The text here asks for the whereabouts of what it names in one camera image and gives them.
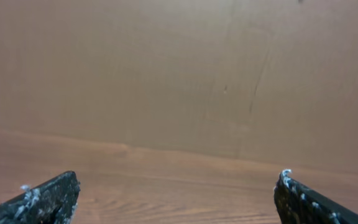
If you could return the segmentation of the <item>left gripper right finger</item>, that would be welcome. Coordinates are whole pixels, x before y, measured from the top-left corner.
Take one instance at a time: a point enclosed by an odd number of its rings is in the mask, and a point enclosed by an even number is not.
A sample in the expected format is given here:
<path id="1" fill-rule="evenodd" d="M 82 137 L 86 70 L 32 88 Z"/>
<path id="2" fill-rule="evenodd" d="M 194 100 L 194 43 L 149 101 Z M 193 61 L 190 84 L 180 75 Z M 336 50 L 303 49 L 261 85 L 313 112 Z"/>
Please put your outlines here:
<path id="1" fill-rule="evenodd" d="M 284 169 L 273 189 L 274 204 L 286 224 L 358 224 L 358 214 L 292 179 Z"/>

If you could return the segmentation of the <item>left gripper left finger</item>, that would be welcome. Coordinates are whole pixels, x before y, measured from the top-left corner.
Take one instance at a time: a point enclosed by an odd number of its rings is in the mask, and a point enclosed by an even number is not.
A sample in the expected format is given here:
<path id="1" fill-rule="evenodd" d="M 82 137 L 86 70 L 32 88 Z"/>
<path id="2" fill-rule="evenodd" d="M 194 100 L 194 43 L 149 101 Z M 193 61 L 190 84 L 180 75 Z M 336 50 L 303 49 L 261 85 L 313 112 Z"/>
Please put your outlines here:
<path id="1" fill-rule="evenodd" d="M 0 204 L 0 224 L 70 224 L 80 194 L 76 173 L 66 171 Z"/>

